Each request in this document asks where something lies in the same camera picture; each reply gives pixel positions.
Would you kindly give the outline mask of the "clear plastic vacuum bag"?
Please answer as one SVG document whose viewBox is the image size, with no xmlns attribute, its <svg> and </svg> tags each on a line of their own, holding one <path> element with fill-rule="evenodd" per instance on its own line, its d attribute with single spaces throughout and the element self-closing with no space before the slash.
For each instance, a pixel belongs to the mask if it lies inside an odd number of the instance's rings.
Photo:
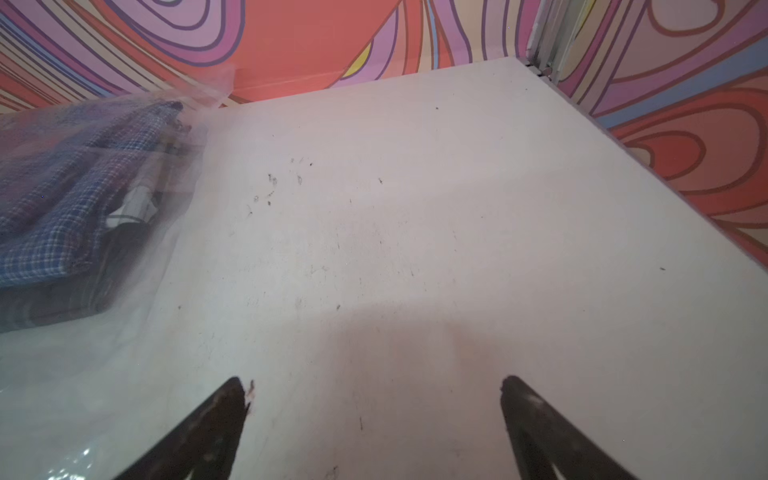
<svg viewBox="0 0 768 480">
<path fill-rule="evenodd" d="M 2 116 L 3 478 L 106 478 L 146 446 L 152 311 L 234 77 Z"/>
</svg>

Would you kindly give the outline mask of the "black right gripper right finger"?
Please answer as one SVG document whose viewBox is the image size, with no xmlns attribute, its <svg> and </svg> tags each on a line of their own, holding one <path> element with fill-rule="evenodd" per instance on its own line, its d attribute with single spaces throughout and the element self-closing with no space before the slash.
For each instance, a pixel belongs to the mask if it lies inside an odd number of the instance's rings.
<svg viewBox="0 0 768 480">
<path fill-rule="evenodd" d="M 633 479 L 517 376 L 501 385 L 500 406 L 522 479 Z"/>
</svg>

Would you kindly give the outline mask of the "blue checked shirt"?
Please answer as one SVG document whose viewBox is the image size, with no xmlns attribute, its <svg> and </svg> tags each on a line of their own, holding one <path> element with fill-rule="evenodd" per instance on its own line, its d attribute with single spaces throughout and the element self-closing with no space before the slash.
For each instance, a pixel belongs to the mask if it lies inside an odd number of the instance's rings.
<svg viewBox="0 0 768 480">
<path fill-rule="evenodd" d="M 1 284 L 67 278 L 97 259 L 119 193 L 182 112 L 152 102 L 90 120 L 56 146 L 1 161 Z"/>
</svg>

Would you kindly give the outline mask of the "grey plaid shirt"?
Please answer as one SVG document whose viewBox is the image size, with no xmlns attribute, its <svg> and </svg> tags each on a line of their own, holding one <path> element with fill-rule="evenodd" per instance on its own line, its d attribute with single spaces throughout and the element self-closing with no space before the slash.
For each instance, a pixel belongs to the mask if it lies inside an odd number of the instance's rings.
<svg viewBox="0 0 768 480">
<path fill-rule="evenodd" d="M 165 187 L 184 157 L 179 141 L 165 143 L 139 168 L 107 216 L 98 261 L 66 279 L 3 289 L 1 332 L 44 327 L 103 312 L 110 306 L 150 237 L 161 211 Z"/>
</svg>

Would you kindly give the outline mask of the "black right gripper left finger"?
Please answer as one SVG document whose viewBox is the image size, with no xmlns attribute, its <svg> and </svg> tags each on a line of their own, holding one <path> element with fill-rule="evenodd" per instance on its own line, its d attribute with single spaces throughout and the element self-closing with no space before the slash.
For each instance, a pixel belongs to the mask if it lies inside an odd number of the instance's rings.
<svg viewBox="0 0 768 480">
<path fill-rule="evenodd" d="M 229 378 L 118 477 L 167 480 L 229 478 L 248 407 L 241 380 Z"/>
</svg>

